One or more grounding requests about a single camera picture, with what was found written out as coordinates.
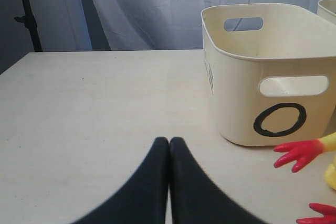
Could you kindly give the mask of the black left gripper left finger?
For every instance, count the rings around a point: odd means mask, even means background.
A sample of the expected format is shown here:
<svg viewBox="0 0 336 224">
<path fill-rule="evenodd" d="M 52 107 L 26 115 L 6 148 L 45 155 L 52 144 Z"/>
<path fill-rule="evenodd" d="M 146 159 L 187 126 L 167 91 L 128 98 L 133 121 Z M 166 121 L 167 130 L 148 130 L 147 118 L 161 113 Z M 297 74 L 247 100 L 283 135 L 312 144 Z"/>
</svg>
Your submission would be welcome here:
<svg viewBox="0 0 336 224">
<path fill-rule="evenodd" d="M 75 223 L 165 223 L 168 187 L 169 142 L 157 137 L 125 184 Z"/>
</svg>

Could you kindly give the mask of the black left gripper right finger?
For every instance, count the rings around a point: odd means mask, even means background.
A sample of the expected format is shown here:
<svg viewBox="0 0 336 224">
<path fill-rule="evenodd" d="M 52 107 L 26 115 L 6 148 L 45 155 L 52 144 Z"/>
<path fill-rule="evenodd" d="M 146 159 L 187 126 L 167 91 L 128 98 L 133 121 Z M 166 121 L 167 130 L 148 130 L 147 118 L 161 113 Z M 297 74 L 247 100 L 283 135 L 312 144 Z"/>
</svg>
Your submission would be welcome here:
<svg viewBox="0 0 336 224">
<path fill-rule="evenodd" d="M 173 223 L 264 223 L 212 182 L 183 138 L 171 139 L 170 157 Z"/>
</svg>

